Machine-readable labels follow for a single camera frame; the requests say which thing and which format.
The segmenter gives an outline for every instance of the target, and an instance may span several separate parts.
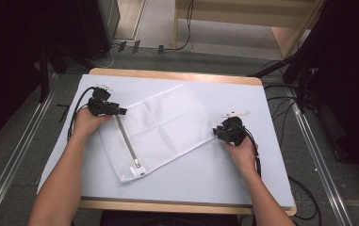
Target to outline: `floor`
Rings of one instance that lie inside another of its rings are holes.
[[[132,33],[135,40],[140,40],[140,47],[156,48],[160,44],[173,46],[172,19],[154,17],[155,10],[164,10],[167,15],[171,15],[169,10],[172,2],[146,1],[144,11],[141,13],[139,30],[135,35]],[[137,54],[132,54],[130,47],[127,47],[121,53],[114,50],[111,56],[105,55],[96,62],[100,65],[108,65],[112,62],[112,68],[123,69],[244,75],[260,71],[267,67],[271,60],[282,59],[268,27],[192,22],[191,31],[191,44],[182,53],[164,53],[159,56],[156,49],[140,49]],[[185,42],[187,36],[186,22],[183,21],[179,24],[178,46]],[[71,103],[70,98],[74,95],[80,75],[87,72],[80,65],[69,60],[67,62],[69,71],[66,75],[58,76],[56,93],[38,125],[38,132],[32,137],[8,191],[2,194],[4,199],[0,202],[0,225],[24,225],[26,222],[42,168],[53,150],[62,127],[62,122],[59,121],[64,119],[65,108],[59,105]],[[280,76],[280,72],[275,72],[271,76],[264,77],[264,86],[277,84],[280,82]],[[39,93],[37,89],[28,97],[24,107],[17,111],[0,133],[0,174],[9,157],[14,153],[31,116],[39,106],[37,103]],[[267,97],[274,97],[288,95],[288,90],[271,88],[267,89],[266,93]],[[288,103],[281,104],[281,102],[269,101],[272,114],[278,107],[280,107],[279,112],[287,110]],[[343,164],[336,160],[333,144],[328,139],[324,126],[313,110],[307,110],[304,116],[350,217],[350,221],[342,222],[335,214],[335,206],[330,200],[331,194],[324,185],[324,178],[304,139],[299,116],[297,110],[289,111],[287,116],[283,114],[274,121],[278,140],[283,136],[282,152],[287,172],[312,191],[322,213],[323,225],[359,225],[359,165]],[[314,205],[311,200],[294,184],[292,189],[298,206],[298,215],[305,217],[312,215]],[[80,209],[75,225],[97,225],[100,216],[99,210]],[[294,219],[300,225],[318,225],[317,217],[307,221]],[[250,218],[245,218],[242,225],[251,225],[250,222]]]

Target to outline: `person's left arm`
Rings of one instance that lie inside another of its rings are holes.
[[[90,134],[111,116],[95,117],[84,108],[75,119],[73,135],[34,202],[28,225],[71,225],[79,206],[84,147]]]

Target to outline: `human hand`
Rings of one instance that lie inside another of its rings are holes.
[[[225,143],[225,148],[232,156],[232,160],[240,173],[247,177],[251,173],[257,173],[255,169],[255,149],[249,137],[245,137],[239,146]]]
[[[88,138],[101,123],[109,121],[111,118],[110,115],[93,116],[87,107],[82,108],[76,113],[73,136]]]

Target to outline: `white tabletop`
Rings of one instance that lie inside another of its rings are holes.
[[[250,111],[251,114],[240,118],[258,144],[262,179],[282,207],[294,207],[263,87],[171,79],[83,75],[61,135],[42,174],[39,188],[65,148],[69,122],[79,96],[86,88],[97,84],[113,89],[109,101],[121,104],[121,107],[183,84],[203,103],[217,125],[224,120],[222,114]],[[83,104],[90,95],[91,92],[85,96]],[[239,206],[252,204],[244,180],[224,149],[223,141],[218,139],[205,143],[143,178],[125,183],[119,180],[110,165],[97,132],[90,137],[85,149],[83,197]]]

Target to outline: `person's right arm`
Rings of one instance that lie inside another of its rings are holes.
[[[257,225],[294,225],[259,177],[255,169],[255,154],[250,139],[246,137],[239,146],[229,143],[225,146],[247,183]]]

